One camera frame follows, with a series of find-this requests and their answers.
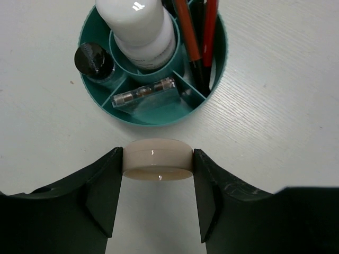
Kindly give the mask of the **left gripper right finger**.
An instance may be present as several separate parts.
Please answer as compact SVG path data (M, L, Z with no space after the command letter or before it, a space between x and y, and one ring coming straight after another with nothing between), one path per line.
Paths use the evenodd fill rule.
M207 253L338 253L338 188L271 194L194 150L194 189Z

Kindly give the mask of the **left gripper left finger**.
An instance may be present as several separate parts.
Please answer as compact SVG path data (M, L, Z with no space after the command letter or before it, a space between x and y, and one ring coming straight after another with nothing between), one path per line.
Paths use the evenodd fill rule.
M1 253L105 253L123 149L32 193L1 195Z

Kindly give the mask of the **round beige compact jar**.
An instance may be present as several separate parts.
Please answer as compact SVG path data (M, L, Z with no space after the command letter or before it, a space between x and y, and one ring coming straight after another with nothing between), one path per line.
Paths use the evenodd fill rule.
M122 174L135 180L170 181L193 176L193 149L174 139L143 139L123 149Z

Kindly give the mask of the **eyeshadow palette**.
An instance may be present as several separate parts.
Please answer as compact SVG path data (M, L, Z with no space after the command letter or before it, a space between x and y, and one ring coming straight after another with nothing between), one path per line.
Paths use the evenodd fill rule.
M175 79L164 78L152 84L111 97L114 109L134 115L180 101Z

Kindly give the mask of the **small clear black-capped bottle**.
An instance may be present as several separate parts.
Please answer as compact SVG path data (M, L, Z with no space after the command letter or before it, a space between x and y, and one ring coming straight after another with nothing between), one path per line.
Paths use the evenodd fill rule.
M95 42L82 43L78 47L74 64L82 75L97 84L107 83L115 73L112 56Z

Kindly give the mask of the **white pink blue bottle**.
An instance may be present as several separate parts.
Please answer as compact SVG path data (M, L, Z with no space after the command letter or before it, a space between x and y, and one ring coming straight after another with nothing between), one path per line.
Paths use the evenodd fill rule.
M120 51L142 70L166 65L176 48L172 19L161 1L96 1Z

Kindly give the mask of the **black makeup tube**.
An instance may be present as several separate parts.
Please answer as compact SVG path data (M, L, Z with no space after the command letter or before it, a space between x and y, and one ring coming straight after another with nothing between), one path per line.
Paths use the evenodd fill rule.
M168 12L175 16L175 8L172 0L162 0L162 5L168 10Z

